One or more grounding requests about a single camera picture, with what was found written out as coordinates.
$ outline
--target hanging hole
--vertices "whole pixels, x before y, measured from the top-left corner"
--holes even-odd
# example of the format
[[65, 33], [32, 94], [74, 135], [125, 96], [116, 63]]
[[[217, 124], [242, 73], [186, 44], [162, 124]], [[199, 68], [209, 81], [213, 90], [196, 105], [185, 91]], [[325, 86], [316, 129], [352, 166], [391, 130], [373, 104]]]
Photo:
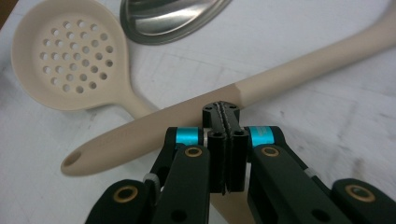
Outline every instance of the hanging hole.
[[87, 80], [87, 75], [81, 74], [81, 75], [79, 75], [79, 79], [80, 79], [81, 81], [86, 81], [86, 80]]
[[88, 48], [87, 46], [82, 48], [82, 52], [84, 53], [89, 53], [90, 52], [90, 48]]
[[107, 40], [107, 39], [108, 39], [107, 34], [102, 33], [102, 34], [100, 35], [100, 39], [101, 39], [101, 40]]
[[64, 89], [65, 92], [68, 92], [68, 91], [70, 91], [70, 86], [67, 85], [67, 84], [65, 84], [65, 85], [62, 87], [62, 89]]
[[44, 46], [48, 47], [50, 45], [50, 41], [48, 39], [44, 39], [43, 44], [44, 44]]
[[102, 59], [103, 59], [103, 55], [102, 55], [101, 53], [96, 53], [96, 54], [95, 54], [95, 58], [96, 58], [97, 60], [102, 60]]
[[107, 79], [107, 74], [106, 74], [106, 73], [101, 73], [101, 74], [100, 74], [100, 78], [101, 78], [102, 80], [106, 80], [106, 79]]
[[91, 25], [91, 30], [92, 31], [97, 31], [99, 29], [99, 27], [96, 24], [92, 24]]
[[72, 71], [76, 71], [77, 70], [77, 65], [75, 64], [75, 63], [71, 63], [70, 64], [70, 70], [72, 70]]
[[81, 152], [73, 152], [64, 160], [64, 166], [70, 166], [75, 163], [81, 157]]
[[96, 89], [96, 83], [95, 83], [95, 82], [91, 82], [91, 83], [90, 83], [90, 88], [91, 88], [92, 90]]
[[49, 55], [46, 52], [40, 53], [40, 58], [42, 60], [47, 60], [49, 58]]
[[67, 38], [69, 38], [69, 39], [73, 39], [73, 38], [74, 38], [74, 34], [73, 34], [72, 32], [68, 32], [68, 33], [66, 34], [66, 36], [67, 36]]
[[68, 53], [64, 53], [62, 55], [62, 58], [64, 58], [64, 60], [68, 61], [68, 60], [70, 60], [70, 55]]
[[67, 74], [67, 76], [66, 76], [66, 80], [67, 81], [73, 81], [73, 75], [71, 75], [71, 74]]
[[50, 74], [50, 68], [48, 66], [43, 67], [43, 72], [45, 74]]
[[73, 57], [74, 57], [74, 59], [75, 59], [76, 61], [78, 61], [78, 60], [81, 59], [81, 55], [80, 55], [79, 53], [75, 53]]
[[76, 92], [77, 93], [83, 93], [84, 92], [84, 88], [82, 88], [81, 86], [77, 86], [76, 87]]
[[61, 74], [61, 73], [64, 72], [64, 69], [63, 69], [61, 66], [57, 66], [57, 67], [55, 68], [55, 71], [56, 71], [58, 74]]
[[88, 61], [86, 59], [82, 60], [82, 66], [88, 67], [89, 65], [90, 65], [90, 61]]
[[70, 44], [70, 49], [78, 49], [78, 44], [72, 42], [72, 43]]
[[59, 84], [59, 80], [58, 80], [58, 78], [56, 78], [56, 77], [53, 77], [51, 80], [50, 80], [50, 83], [52, 84], [52, 85], [58, 85]]
[[112, 53], [113, 52], [113, 47], [107, 46], [106, 47], [106, 51], [107, 51], [107, 53]]
[[113, 66], [113, 62], [112, 62], [111, 60], [107, 60], [107, 61], [106, 61], [106, 66], [107, 66], [107, 67]]
[[59, 59], [59, 54], [57, 54], [57, 53], [52, 53], [52, 59], [53, 60], [58, 60]]
[[59, 35], [59, 30], [58, 29], [56, 29], [56, 28], [53, 28], [51, 31], [50, 31], [53, 35], [55, 35], [55, 36], [57, 36], [57, 35]]
[[99, 41], [93, 40], [93, 41], [91, 42], [91, 45], [92, 45], [94, 48], [96, 48], [96, 47], [99, 46]]
[[77, 26], [80, 28], [85, 27], [85, 21], [82, 21], [82, 20], [77, 21]]
[[92, 72], [92, 73], [97, 73], [97, 72], [98, 72], [98, 67], [92, 66], [92, 67], [91, 67], [91, 72]]
[[64, 21], [64, 28], [70, 29], [70, 27], [72, 27], [72, 24], [70, 24], [68, 21]]
[[81, 32], [80, 36], [81, 36], [81, 39], [88, 39], [88, 38], [90, 38], [90, 36], [89, 36], [87, 33], [85, 33], [85, 32]]

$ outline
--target black plastic part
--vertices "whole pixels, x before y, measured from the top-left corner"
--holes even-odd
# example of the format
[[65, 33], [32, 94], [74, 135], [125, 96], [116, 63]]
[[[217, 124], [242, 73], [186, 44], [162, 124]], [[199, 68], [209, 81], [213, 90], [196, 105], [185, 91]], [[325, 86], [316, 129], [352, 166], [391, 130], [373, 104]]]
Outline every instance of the black plastic part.
[[[271, 147], [277, 156], [266, 156]], [[257, 223], [350, 223], [282, 147], [253, 148], [247, 201]]]
[[160, 178], [161, 186], [164, 185], [166, 177], [172, 166], [176, 144], [177, 128], [170, 127], [166, 130], [165, 141], [163, 149], [158, 155], [157, 160], [151, 167], [150, 173], [157, 175]]
[[[189, 150], [201, 154], [188, 156]], [[209, 151], [202, 146], [177, 151], [151, 223], [207, 223], [209, 161]]]
[[226, 102], [204, 106], [203, 127], [210, 128], [207, 148], [211, 155], [210, 191], [243, 191], [249, 134], [239, 126], [239, 108]]
[[[114, 195], [119, 189], [125, 186], [134, 186], [137, 189], [136, 196], [129, 202], [119, 203], [114, 200]], [[127, 197], [132, 194], [131, 190], [125, 190]], [[121, 180], [110, 186], [102, 197], [96, 202], [91, 210], [86, 224], [130, 224], [149, 223], [151, 209], [149, 207], [148, 191], [142, 182], [136, 180]]]
[[[350, 191], [348, 193], [348, 186], [355, 186], [356, 192]], [[372, 200], [370, 200], [370, 195], [365, 192], [366, 190], [374, 196]], [[352, 178], [337, 180], [332, 185], [331, 197], [354, 223], [396, 223], [396, 202], [379, 189], [365, 182]]]

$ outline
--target spoon hole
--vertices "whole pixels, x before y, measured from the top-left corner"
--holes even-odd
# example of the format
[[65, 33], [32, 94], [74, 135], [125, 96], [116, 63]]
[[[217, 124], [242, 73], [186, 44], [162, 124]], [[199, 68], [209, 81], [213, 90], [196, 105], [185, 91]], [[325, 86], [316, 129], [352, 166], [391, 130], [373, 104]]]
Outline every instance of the spoon hole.
[[106, 74], [106, 73], [101, 73], [101, 74], [100, 74], [100, 78], [101, 78], [102, 80], [106, 80], [106, 79], [107, 79], [107, 74]]
[[65, 84], [63, 89], [64, 89], [64, 92], [69, 92], [70, 91], [70, 86]]
[[87, 80], [87, 75], [81, 74], [81, 75], [79, 76], [79, 79], [80, 79], [81, 81], [86, 81], [86, 80]]
[[77, 86], [76, 87], [76, 92], [77, 93], [83, 93], [84, 92], [84, 88], [82, 88], [81, 86]]
[[95, 58], [96, 58], [97, 60], [102, 60], [102, 59], [103, 59], [103, 55], [102, 55], [101, 53], [96, 53], [96, 54], [95, 54]]
[[92, 90], [96, 89], [96, 83], [95, 83], [95, 82], [91, 82], [91, 83], [90, 83], [90, 88], [91, 88]]

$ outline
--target beige plastic utensil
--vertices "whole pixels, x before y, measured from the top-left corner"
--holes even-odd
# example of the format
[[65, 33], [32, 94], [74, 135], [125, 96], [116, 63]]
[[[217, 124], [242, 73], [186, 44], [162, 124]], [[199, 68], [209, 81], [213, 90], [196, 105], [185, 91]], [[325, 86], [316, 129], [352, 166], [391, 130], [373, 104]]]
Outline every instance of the beige plastic utensil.
[[395, 44], [396, 1], [393, 1], [388, 13], [356, 35], [256, 76], [172, 105], [92, 139], [64, 160], [62, 172], [66, 175], [91, 175], [134, 160], [160, 148], [168, 127], [200, 125], [201, 110], [206, 104], [221, 100], [244, 108]]
[[19, 24], [15, 74], [48, 107], [79, 110], [122, 105], [135, 119], [152, 112], [131, 88], [128, 46], [113, 14], [94, 0], [47, 0]]

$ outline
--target white table surface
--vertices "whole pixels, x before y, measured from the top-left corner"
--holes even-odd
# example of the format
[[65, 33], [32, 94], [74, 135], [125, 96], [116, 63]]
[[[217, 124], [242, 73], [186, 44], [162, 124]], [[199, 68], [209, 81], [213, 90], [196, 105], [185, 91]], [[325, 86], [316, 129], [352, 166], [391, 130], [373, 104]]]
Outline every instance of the white table surface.
[[[19, 21], [37, 2], [20, 0], [0, 31], [0, 223], [83, 223], [107, 187], [141, 180], [158, 151], [97, 175], [61, 173], [76, 147], [133, 119], [117, 105], [57, 111], [24, 92], [10, 48]], [[100, 2], [119, 16], [120, 1]], [[388, 2], [233, 1], [177, 42], [129, 41], [133, 88], [165, 108], [355, 34]], [[280, 126], [328, 187], [355, 177], [396, 200], [395, 60], [396, 49], [389, 49], [259, 102], [242, 111], [241, 125]], [[213, 209], [210, 223], [224, 223]]]

